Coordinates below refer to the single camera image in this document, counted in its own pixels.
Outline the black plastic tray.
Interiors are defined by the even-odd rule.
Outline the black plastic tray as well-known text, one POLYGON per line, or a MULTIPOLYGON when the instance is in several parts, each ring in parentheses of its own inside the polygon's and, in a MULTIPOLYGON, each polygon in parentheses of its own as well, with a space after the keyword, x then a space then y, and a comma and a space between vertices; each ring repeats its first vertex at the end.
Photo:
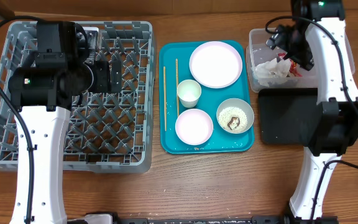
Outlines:
POLYGON ((265 88, 259 91, 262 142, 305 146, 319 121, 316 88, 265 88))

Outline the teal plastic serving tray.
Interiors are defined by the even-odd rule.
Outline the teal plastic serving tray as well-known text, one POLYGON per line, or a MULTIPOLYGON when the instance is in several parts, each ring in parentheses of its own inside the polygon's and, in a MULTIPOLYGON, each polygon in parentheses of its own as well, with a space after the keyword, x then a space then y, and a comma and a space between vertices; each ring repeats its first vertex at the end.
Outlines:
POLYGON ((159 53, 159 106, 160 106, 160 142, 170 154, 198 154, 217 152, 244 152, 254 143, 254 130, 251 128, 242 134, 231 134, 223 130, 217 120, 216 112, 220 103, 229 98, 239 98, 250 103, 249 87, 247 84, 246 69, 237 81, 229 87, 213 89, 201 87, 201 98, 196 105, 197 109, 209 114, 213 120, 212 136, 204 144, 191 146, 182 142, 175 132, 177 120, 175 59, 178 59, 179 81, 192 79, 189 67, 191 53, 202 42, 179 42, 164 45, 159 53), (166 67, 167 87, 167 131, 164 131, 163 109, 163 67, 166 67))

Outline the white plastic cup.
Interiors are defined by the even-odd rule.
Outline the white plastic cup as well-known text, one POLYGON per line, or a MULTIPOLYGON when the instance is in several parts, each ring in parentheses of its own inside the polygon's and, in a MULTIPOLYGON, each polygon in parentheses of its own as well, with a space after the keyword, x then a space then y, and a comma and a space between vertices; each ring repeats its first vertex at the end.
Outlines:
POLYGON ((201 96, 201 86, 195 80, 183 80, 178 85, 178 97, 185 108, 196 106, 201 96))

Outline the small white bowl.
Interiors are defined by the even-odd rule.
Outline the small white bowl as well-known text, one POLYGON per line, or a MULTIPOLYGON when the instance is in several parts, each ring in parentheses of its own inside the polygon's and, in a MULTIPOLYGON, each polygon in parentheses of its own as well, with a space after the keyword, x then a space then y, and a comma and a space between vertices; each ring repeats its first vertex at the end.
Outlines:
POLYGON ((175 122, 178 138, 192 146, 204 144, 212 136, 213 129, 213 120, 209 114, 194 108, 182 112, 175 122))

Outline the white napkin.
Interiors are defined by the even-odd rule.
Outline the white napkin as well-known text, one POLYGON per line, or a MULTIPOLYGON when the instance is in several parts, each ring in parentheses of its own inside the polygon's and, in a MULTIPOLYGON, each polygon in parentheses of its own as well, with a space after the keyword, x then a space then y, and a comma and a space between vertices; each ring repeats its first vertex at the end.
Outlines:
POLYGON ((269 87, 271 84, 282 84, 290 73, 290 67, 290 59, 277 61, 274 58, 256 66, 254 75, 260 85, 269 87))

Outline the clear plastic bin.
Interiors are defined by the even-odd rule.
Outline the clear plastic bin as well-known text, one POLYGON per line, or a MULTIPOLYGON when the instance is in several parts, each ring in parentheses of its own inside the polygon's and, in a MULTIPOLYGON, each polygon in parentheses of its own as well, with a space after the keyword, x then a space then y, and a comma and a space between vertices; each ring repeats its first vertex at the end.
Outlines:
POLYGON ((266 75, 256 75, 256 67, 273 59, 277 59, 279 54, 285 55, 286 52, 278 47, 274 50, 266 45, 266 41, 271 35, 265 29, 252 29, 249 32, 249 45, 246 48, 247 75, 250 88, 253 92, 258 93, 264 88, 317 88, 318 79, 316 69, 313 67, 307 71, 297 65, 297 72, 300 77, 273 77, 266 75))

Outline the rice and food scraps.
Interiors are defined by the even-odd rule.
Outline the rice and food scraps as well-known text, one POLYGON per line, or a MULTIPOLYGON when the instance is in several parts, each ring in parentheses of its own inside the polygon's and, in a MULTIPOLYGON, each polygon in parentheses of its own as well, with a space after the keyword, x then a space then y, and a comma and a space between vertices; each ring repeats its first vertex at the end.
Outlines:
POLYGON ((219 125, 230 133, 242 133, 247 129, 247 115, 238 107, 224 108, 218 114, 219 125))

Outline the red snack wrapper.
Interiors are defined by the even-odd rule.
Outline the red snack wrapper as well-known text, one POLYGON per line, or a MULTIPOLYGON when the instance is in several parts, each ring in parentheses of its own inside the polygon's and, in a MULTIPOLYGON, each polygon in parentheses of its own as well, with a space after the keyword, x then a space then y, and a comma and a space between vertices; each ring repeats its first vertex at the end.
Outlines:
MULTIPOLYGON (((286 55, 286 53, 278 53, 277 54, 277 57, 280 59, 280 60, 283 60, 284 56, 286 55)), ((302 74, 300 74, 297 70, 297 63, 294 62, 292 59, 290 59, 290 62, 291 62, 291 66, 290 66, 290 69, 289 69, 289 74, 288 74, 288 77, 302 77, 302 74)))

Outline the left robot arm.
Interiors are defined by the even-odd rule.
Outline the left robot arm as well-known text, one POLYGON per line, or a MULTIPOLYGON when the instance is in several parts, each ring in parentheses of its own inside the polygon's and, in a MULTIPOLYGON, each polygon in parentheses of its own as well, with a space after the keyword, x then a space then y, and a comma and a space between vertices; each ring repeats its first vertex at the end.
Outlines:
POLYGON ((37 47, 8 82, 19 157, 12 223, 67 223, 63 149, 74 97, 118 93, 121 62, 96 57, 97 27, 46 21, 36 25, 37 47))

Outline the left wooden chopstick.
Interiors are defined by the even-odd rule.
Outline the left wooden chopstick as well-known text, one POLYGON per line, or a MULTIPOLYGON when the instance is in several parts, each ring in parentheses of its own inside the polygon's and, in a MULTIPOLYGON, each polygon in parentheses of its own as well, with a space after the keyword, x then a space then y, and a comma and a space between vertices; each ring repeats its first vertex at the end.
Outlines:
POLYGON ((164 109, 164 131, 167 131, 167 87, 166 87, 166 67, 163 67, 163 109, 164 109))

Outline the grey bowl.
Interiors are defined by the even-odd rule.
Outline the grey bowl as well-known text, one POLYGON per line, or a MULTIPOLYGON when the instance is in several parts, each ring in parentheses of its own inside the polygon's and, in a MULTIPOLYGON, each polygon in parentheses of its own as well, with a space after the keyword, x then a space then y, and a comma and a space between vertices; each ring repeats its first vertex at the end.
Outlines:
POLYGON ((248 120, 248 124, 247 124, 247 129, 242 132, 245 133, 246 131, 248 131, 251 127, 253 127, 253 123, 254 123, 254 111, 252 109, 252 107, 250 106, 250 104, 248 104, 246 101, 239 99, 239 98, 230 98, 227 99, 225 101, 223 101, 219 106, 218 106, 218 110, 216 112, 216 118, 218 120, 218 114, 227 107, 238 107, 241 110, 244 111, 244 113, 247 115, 247 120, 248 120))

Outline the grey plastic dish rack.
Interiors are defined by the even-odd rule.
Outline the grey plastic dish rack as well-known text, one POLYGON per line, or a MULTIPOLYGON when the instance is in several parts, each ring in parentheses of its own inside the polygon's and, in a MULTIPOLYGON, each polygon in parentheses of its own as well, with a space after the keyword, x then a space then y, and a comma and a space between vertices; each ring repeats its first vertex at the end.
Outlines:
MULTIPOLYGON (((73 97, 63 169, 95 173, 144 173, 150 169, 153 130, 155 40, 147 21, 81 21, 97 28, 97 61, 121 61, 120 93, 83 94, 81 106, 73 97)), ((37 49, 36 22, 13 22, 0 60, 0 84, 37 49)), ((17 170, 18 135, 14 115, 0 98, 0 170, 17 170)))

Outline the large white round plate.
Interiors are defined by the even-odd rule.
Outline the large white round plate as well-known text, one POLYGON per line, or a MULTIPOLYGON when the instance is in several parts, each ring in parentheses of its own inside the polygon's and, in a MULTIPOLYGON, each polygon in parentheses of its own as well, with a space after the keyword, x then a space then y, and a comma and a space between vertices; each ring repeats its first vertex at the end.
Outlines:
POLYGON ((194 49, 189 67, 193 78, 201 85, 225 88, 240 77, 243 61, 233 46, 221 41, 211 41, 194 49))

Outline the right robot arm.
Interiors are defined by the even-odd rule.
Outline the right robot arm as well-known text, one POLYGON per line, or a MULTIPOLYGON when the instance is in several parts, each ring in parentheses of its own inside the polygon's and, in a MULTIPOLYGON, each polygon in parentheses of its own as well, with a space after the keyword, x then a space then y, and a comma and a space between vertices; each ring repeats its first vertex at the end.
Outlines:
POLYGON ((293 26, 266 28, 267 45, 279 47, 301 67, 315 68, 316 112, 301 131, 304 157, 295 193, 278 223, 337 223, 324 217, 322 204, 329 181, 358 138, 358 88, 349 65, 342 1, 291 1, 293 26))

